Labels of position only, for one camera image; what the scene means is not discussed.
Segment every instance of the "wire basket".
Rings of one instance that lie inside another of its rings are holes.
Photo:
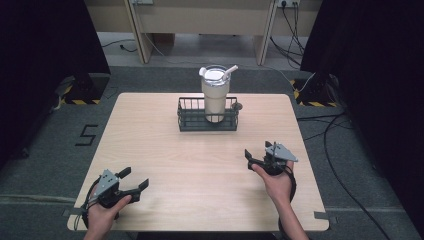
[[[178,125],[181,132],[187,131],[236,131],[238,113],[242,105],[236,97],[227,97],[225,112],[206,114],[204,98],[180,97],[178,101]]]

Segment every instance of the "gray mat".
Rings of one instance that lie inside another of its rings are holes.
[[[197,68],[112,67],[111,70],[100,104],[62,105],[46,119],[28,146],[30,156],[9,161],[1,170],[0,239],[81,239],[83,233],[67,230],[63,212],[73,206],[117,96],[122,92],[200,92]],[[295,71],[285,73],[289,78],[305,76]],[[297,117],[343,111],[341,107],[296,105],[289,82],[272,70],[237,70],[233,73],[231,92],[287,94]],[[373,169],[349,118],[343,116],[337,122],[340,126],[328,132],[327,147],[341,181],[392,239],[420,239],[390,185]],[[90,146],[76,146],[89,142],[80,137],[86,125],[97,125],[86,131],[96,137]],[[309,235],[313,239],[384,239],[336,180],[325,156],[323,135],[310,138],[321,134],[327,125],[328,122],[320,121],[299,122],[331,225],[325,232]],[[133,237],[117,232],[110,239]]]

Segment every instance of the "white tumbler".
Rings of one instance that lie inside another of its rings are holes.
[[[205,95],[205,114],[209,122],[217,123],[224,119],[225,102],[230,91],[231,72],[237,66],[227,69],[213,65],[202,67],[199,75],[202,81],[202,92]]]

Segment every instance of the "black strap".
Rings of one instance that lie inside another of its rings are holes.
[[[88,200],[90,199],[91,191],[93,191],[94,186],[96,186],[96,184],[97,184],[97,183],[99,183],[99,181],[100,181],[100,178],[101,178],[101,177],[102,177],[102,176],[100,176],[99,178],[97,178],[97,179],[93,182],[93,184],[92,184],[92,185],[91,185],[91,187],[90,187],[90,190],[88,190],[87,196],[85,197],[84,204],[81,206],[81,209],[82,209],[82,213],[81,213],[82,220],[84,221],[85,227],[86,227],[87,229],[88,229],[88,209],[90,208],[90,207],[88,206]]]
[[[294,198],[294,194],[296,193],[296,187],[297,187],[296,179],[294,178],[293,170],[289,166],[287,166],[287,165],[284,166],[283,172],[286,173],[287,176],[289,176],[290,181],[291,181],[291,184],[292,184],[292,187],[290,189],[290,202],[291,202],[293,200],[293,198]],[[287,236],[286,232],[284,231],[283,225],[281,225],[280,218],[278,218],[278,229],[280,230],[281,237],[284,240],[286,240],[286,239],[289,240],[290,239],[289,236]]]

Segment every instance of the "black curtain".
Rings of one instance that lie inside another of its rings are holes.
[[[25,147],[68,76],[110,73],[83,0],[0,2],[0,167]]]
[[[378,169],[424,236],[424,1],[323,0],[301,70],[338,77]]]

